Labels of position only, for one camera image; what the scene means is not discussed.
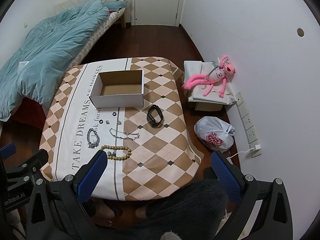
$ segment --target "door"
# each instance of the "door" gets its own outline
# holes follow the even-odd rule
[[[136,25],[174,26],[179,0],[135,0]]]

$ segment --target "white plastic bag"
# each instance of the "white plastic bag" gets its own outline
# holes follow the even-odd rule
[[[233,145],[235,129],[218,117],[205,116],[195,124],[198,138],[210,149],[225,152]]]

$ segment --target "dark brown floor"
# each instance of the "dark brown floor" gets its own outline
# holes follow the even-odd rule
[[[113,25],[93,46],[83,60],[83,64],[123,57],[164,57],[175,63],[180,69],[183,68],[185,60],[201,60],[193,51],[188,39],[179,27],[140,25],[121,29],[120,24]],[[210,167],[211,150],[206,148],[193,132],[195,123],[203,116],[216,116],[229,122],[225,109],[219,112],[201,112],[188,108],[187,100],[181,90],[182,82],[177,82],[178,92],[181,100],[182,110],[185,117],[187,129],[192,143],[198,150],[204,153],[204,159],[197,171],[194,180],[203,179],[203,169]],[[23,163],[24,159],[30,157],[39,148],[41,131],[30,125],[20,124],[15,121],[8,121],[4,124],[0,138],[0,147],[14,142],[17,153],[5,161],[6,166],[17,166]],[[236,146],[230,149],[231,154],[236,153]],[[234,157],[233,162],[239,165],[238,158]],[[123,202],[121,208],[124,215],[121,218],[113,219],[113,227],[120,228],[122,225],[132,225],[137,222],[134,216],[134,207],[141,203]],[[234,209],[233,203],[228,204],[228,211]]]

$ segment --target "teal comforter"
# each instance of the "teal comforter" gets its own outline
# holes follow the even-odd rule
[[[39,22],[0,69],[0,120],[7,121],[24,97],[49,108],[69,63],[107,17],[109,9],[91,1]],[[21,61],[29,63],[18,74]]]

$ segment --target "pink panther plush toy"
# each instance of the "pink panther plush toy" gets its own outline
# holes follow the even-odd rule
[[[194,86],[200,84],[210,85],[210,87],[203,93],[203,96],[205,97],[211,92],[213,85],[222,79],[223,83],[222,88],[219,91],[219,97],[223,98],[227,82],[227,74],[233,75],[236,73],[235,68],[230,64],[230,62],[225,61],[227,59],[228,56],[223,56],[220,60],[219,68],[213,70],[212,73],[193,75],[192,77],[190,77],[188,81],[182,86],[182,89],[190,90]]]

